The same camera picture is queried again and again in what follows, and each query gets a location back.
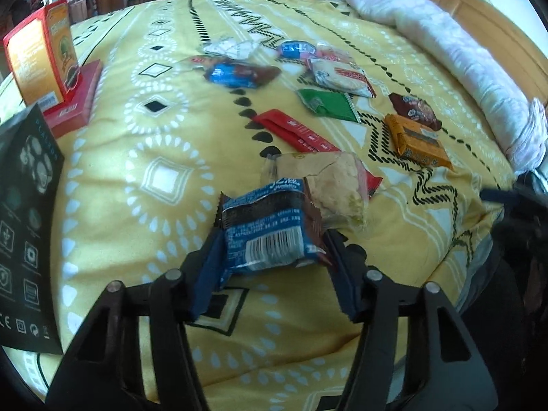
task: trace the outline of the black booklet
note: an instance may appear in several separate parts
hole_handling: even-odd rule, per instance
[[[38,105],[0,124],[0,345],[62,354],[50,282],[64,157]]]

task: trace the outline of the orange box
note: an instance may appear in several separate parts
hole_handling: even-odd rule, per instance
[[[72,100],[80,66],[70,31],[66,0],[30,14],[4,37],[10,70],[27,106],[37,102],[47,115]]]
[[[453,164],[441,142],[435,138],[434,130],[399,114],[388,114],[384,122],[392,134],[398,155],[421,165],[453,170]]]

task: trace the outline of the yellow bedspread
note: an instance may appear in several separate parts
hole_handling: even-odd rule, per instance
[[[366,232],[345,231],[364,246],[368,263],[400,283],[435,280],[456,301],[475,248],[500,212],[482,204],[478,191],[509,187],[513,175],[464,88],[395,30],[356,18],[341,2],[161,0],[87,20],[73,36],[80,62],[101,59],[105,69],[90,125],[59,141],[66,162],[51,282],[65,348],[109,281],[140,284],[179,266],[207,236],[220,191],[236,196],[257,188],[265,149],[292,151],[250,124],[253,113],[271,108],[357,153],[384,178]],[[261,89],[234,91],[177,64],[204,41],[226,36],[260,42],[253,60],[282,74]],[[353,98],[363,124],[307,111],[295,90],[309,86],[311,76],[297,61],[276,59],[275,47],[287,39],[352,54],[378,94]],[[1,118],[22,107],[13,82],[0,92]],[[382,122],[394,112],[391,92],[428,101],[443,122],[439,138],[455,171],[396,157]],[[215,304],[211,317],[188,328],[213,410],[315,410],[322,396],[341,393],[360,327],[339,311],[325,268],[233,277]],[[142,325],[145,382],[154,399]],[[43,354],[38,364],[34,354],[8,353],[44,394],[60,358]]]

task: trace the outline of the metal screw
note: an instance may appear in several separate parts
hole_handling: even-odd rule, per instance
[[[371,281],[381,281],[383,278],[383,274],[380,273],[378,270],[370,270],[367,272],[366,276]]]
[[[426,283],[426,290],[432,294],[436,294],[441,290],[441,288],[439,287],[438,283],[434,283],[433,281],[428,281]]]
[[[119,291],[121,287],[122,283],[120,281],[111,281],[106,287],[106,290],[113,294],[114,292]]]
[[[176,279],[179,279],[181,276],[181,271],[179,269],[169,269],[165,273],[165,278],[170,281],[175,281]]]

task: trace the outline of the wooden headboard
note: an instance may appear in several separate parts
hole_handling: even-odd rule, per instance
[[[548,59],[508,17],[484,0],[432,0],[488,49],[529,100],[548,101]]]

